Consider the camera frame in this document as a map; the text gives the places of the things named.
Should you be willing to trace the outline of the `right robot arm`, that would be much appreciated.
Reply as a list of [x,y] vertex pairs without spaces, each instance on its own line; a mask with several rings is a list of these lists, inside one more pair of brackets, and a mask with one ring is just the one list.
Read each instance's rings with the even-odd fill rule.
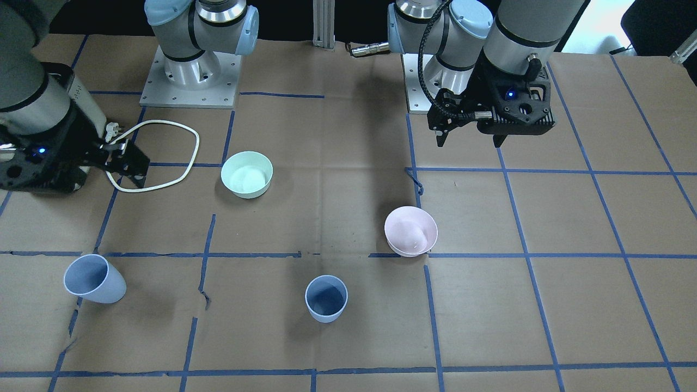
[[[149,157],[117,136],[71,67],[32,55],[64,4],[2,2],[2,189],[73,193],[97,167],[144,191]],[[231,105],[236,88],[217,54],[253,52],[258,10],[245,1],[147,1],[144,11],[163,55],[152,90],[179,107],[187,94],[197,107]]]

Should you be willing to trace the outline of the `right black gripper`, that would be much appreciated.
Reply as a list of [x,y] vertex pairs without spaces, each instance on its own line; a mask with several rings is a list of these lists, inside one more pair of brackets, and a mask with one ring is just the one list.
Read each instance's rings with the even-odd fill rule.
[[[74,193],[84,186],[87,172],[83,166],[101,166],[104,137],[77,106],[45,132],[17,136],[2,125],[2,143],[15,151],[1,164],[2,189],[25,193]],[[144,189],[150,158],[134,143],[103,146],[108,153],[106,171],[128,178]]]

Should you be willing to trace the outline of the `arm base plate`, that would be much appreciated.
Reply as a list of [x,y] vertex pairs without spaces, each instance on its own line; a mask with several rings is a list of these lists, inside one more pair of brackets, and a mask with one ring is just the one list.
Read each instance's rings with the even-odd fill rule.
[[234,109],[243,57],[206,51],[175,62],[157,48],[139,100],[143,107]]
[[418,55],[408,53],[402,54],[401,61],[403,67],[407,111],[410,114],[427,114],[431,107],[431,102],[421,89],[417,69]]

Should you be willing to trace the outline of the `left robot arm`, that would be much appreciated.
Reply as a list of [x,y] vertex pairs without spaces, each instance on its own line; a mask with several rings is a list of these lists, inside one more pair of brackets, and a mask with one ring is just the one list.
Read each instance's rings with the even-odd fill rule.
[[581,1],[396,1],[388,7],[391,52],[416,56],[409,69],[427,100],[429,129],[474,123],[496,148],[508,136],[542,136],[555,124],[547,62]]

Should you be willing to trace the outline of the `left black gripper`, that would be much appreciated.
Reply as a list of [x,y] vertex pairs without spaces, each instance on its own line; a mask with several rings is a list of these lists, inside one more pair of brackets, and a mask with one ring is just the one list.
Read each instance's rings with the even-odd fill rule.
[[[555,124],[551,111],[551,82],[542,64],[529,64],[521,75],[513,75],[491,64],[478,64],[479,102],[490,109],[491,118],[477,124],[478,131],[493,136],[496,148],[507,136],[541,136]],[[450,131],[463,124],[462,98],[450,89],[440,89],[427,114],[428,127],[442,148]]]

